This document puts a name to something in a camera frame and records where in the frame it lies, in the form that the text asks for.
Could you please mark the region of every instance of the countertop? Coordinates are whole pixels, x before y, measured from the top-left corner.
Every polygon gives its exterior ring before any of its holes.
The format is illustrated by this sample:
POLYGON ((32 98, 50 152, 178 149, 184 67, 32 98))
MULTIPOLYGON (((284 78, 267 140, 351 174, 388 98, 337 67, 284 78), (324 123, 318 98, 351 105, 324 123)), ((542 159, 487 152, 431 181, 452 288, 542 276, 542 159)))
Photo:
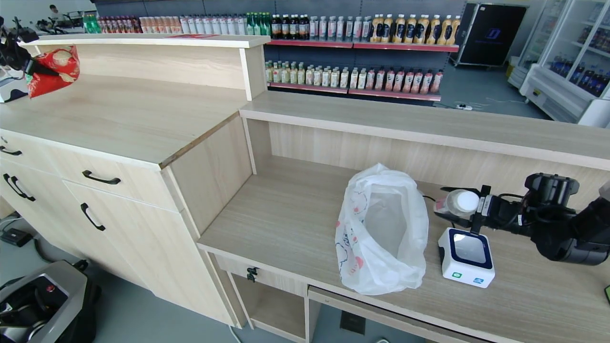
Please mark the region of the countertop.
POLYGON ((181 45, 208 46, 213 48, 253 48, 271 41, 269 36, 253 35, 200 35, 204 38, 171 38, 182 34, 75 34, 47 35, 21 46, 37 45, 83 45, 83 44, 127 44, 127 45, 181 45))
MULTIPOLYGON (((496 276, 487 289, 443 278, 437 240, 448 222, 429 217, 426 275, 418 289, 365 296, 342 285, 335 225, 356 170, 271 157, 199 240, 208 251, 492 342, 609 342, 610 262, 552 262, 527 237, 484 229, 496 276)), ((432 197, 438 185, 418 182, 432 197)))
POLYGON ((610 130, 557 121, 271 91, 240 115, 610 170, 610 130))
POLYGON ((246 104, 244 90, 82 74, 0 104, 0 128, 164 168, 246 104))

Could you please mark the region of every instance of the white bottle cap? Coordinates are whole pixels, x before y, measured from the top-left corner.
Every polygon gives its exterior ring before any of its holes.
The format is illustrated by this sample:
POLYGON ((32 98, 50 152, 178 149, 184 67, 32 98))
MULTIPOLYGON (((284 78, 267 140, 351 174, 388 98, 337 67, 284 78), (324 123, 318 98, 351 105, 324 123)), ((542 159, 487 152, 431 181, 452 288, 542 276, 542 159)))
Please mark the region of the white bottle cap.
POLYGON ((479 196, 467 190, 456 197, 455 205, 462 212, 472 212, 479 206, 479 196))

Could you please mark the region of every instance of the black drawer handle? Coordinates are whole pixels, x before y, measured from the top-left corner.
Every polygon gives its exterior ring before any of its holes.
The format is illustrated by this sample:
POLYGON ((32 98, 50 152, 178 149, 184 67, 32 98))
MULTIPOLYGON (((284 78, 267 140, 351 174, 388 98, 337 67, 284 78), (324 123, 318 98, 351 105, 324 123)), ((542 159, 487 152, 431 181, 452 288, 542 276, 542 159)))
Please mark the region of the black drawer handle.
POLYGON ((81 211, 85 214, 85 217, 87 217, 87 219, 89 219, 89 222, 91 222, 91 224, 93 226, 95 226, 96 229, 100 230, 100 231, 104 231, 106 228, 104 227, 104 225, 95 225, 95 223, 93 222, 93 220, 91 220, 91 217, 89 217, 89 215, 87 214, 87 209, 89 208, 89 205, 87 205, 87 203, 82 203, 81 204, 81 211))
POLYGON ((82 174, 87 179, 92 179, 97 182, 103 182, 105 184, 118 184, 119 182, 121 182, 120 178, 113 178, 112 180, 102 180, 102 179, 94 178, 93 176, 91 176, 92 172, 90 170, 85 170, 82 172, 82 174))
POLYGON ((6 181, 6 183, 9 185, 9 187, 10 187, 10 188, 11 188, 11 189, 12 189, 12 190, 15 192, 15 193, 17 193, 17 195, 19 195, 21 198, 28 199, 29 201, 35 201, 35 200, 36 200, 36 198, 34 198, 34 197, 29 197, 29 196, 27 196, 27 195, 26 195, 26 194, 25 194, 25 193, 24 193, 24 192, 23 192, 23 191, 22 191, 22 190, 19 188, 19 186, 18 186, 18 185, 17 185, 17 183, 16 183, 16 182, 17 182, 17 180, 18 180, 16 176, 13 176, 13 177, 11 178, 11 177, 10 177, 8 174, 6 174, 6 173, 5 173, 5 174, 3 174, 3 176, 2 176, 2 177, 4 178, 4 181, 6 181))
POLYGON ((21 152, 21 150, 10 152, 10 151, 6 151, 5 149, 6 149, 6 147, 4 145, 0 145, 0 151, 2 151, 5 154, 9 154, 9 155, 13 155, 13 156, 19 156, 19 155, 23 154, 21 152))

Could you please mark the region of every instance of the red plastic bag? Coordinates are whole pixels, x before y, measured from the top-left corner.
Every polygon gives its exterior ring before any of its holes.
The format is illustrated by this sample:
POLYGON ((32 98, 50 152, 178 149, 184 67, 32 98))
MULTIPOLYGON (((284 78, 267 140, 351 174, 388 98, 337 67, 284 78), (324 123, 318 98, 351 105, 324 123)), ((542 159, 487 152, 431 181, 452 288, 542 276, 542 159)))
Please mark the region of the red plastic bag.
POLYGON ((34 57, 45 67, 59 73, 58 76, 34 73, 27 78, 30 98, 51 93, 78 80, 81 73, 78 53, 75 46, 55 49, 34 57))

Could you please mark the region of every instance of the glass door fridge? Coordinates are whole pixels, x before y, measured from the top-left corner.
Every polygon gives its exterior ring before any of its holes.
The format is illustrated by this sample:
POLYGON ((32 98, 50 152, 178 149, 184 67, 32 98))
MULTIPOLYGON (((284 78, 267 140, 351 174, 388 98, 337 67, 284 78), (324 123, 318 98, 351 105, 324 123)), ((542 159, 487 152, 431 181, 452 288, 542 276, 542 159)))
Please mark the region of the glass door fridge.
POLYGON ((538 63, 542 51, 553 34, 569 0, 547 0, 538 17, 532 33, 519 57, 517 66, 512 70, 508 82, 520 88, 533 63, 538 63))
POLYGON ((610 121, 610 1, 568 0, 555 26, 519 92, 554 120, 605 128, 610 121))

